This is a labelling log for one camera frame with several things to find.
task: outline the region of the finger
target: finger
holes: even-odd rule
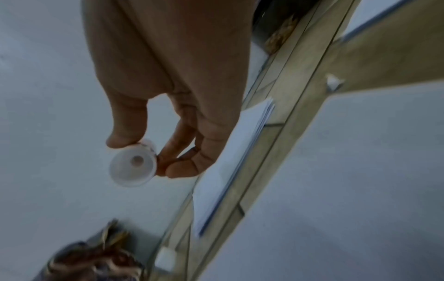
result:
[[[114,126],[106,144],[122,148],[137,143],[147,129],[147,100],[132,98],[104,87],[110,101]]]
[[[221,154],[227,139],[211,140],[204,138],[201,149],[196,147],[185,153],[166,169],[169,178],[193,177],[204,172]]]
[[[196,129],[187,125],[182,119],[177,123],[176,130],[159,153],[157,175],[165,176],[166,168],[191,144],[195,135]]]

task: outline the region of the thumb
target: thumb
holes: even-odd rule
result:
[[[110,148],[122,148],[137,143],[147,129],[148,100],[129,97],[105,88],[110,101],[114,126],[106,140]]]

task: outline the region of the hand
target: hand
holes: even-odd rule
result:
[[[211,166],[239,118],[253,7],[252,0],[84,0],[88,47],[114,119],[107,145],[139,141],[149,99],[167,93],[180,121],[157,174],[190,177]]]

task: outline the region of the small hole in cap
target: small hole in cap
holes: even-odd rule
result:
[[[143,165],[143,157],[142,157],[142,156],[139,156],[139,155],[134,156],[134,157],[131,159],[131,165],[132,165],[133,167],[140,167],[140,166],[142,166],[142,165]]]

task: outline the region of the gray surface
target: gray surface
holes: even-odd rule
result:
[[[328,99],[200,280],[444,279],[443,104]]]

